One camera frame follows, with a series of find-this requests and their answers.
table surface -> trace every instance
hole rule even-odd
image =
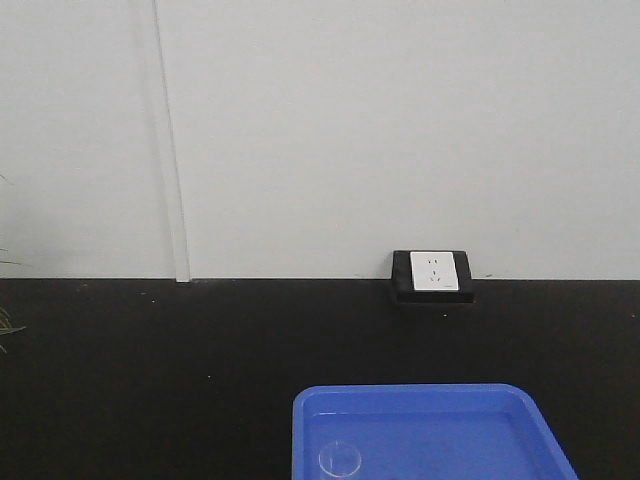
[[[287,479],[312,385],[508,383],[578,476],[640,479],[640,282],[3,280],[0,478]]]

electrical outlet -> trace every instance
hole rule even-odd
[[[396,250],[391,282],[401,303],[470,303],[473,282],[460,250]]]
[[[410,252],[413,289],[422,292],[457,291],[453,252]]]

clear plastic cup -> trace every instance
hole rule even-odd
[[[356,480],[360,474],[362,456],[353,445],[335,440],[322,447],[318,463],[322,480]]]

blue tray rim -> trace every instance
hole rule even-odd
[[[565,480],[579,480],[571,467],[569,460],[562,451],[560,444],[551,432],[549,425],[542,416],[540,409],[531,396],[524,390],[506,383],[433,383],[433,384],[397,384],[397,385],[319,385],[309,387],[300,392],[293,402],[293,445],[292,445],[292,469],[293,480],[304,479],[304,404],[315,395],[332,393],[468,393],[468,392],[502,392],[517,397],[525,406],[533,419],[538,432],[544,439],[555,463],[559,467]]]

white wall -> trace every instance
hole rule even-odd
[[[0,260],[23,263],[0,276],[174,276],[152,5],[0,2]],[[476,277],[640,279],[640,3],[159,16],[193,276],[386,277],[393,249],[459,248]]]
[[[2,276],[174,275],[151,5],[0,3]]]
[[[640,3],[159,5],[195,277],[640,279]]]

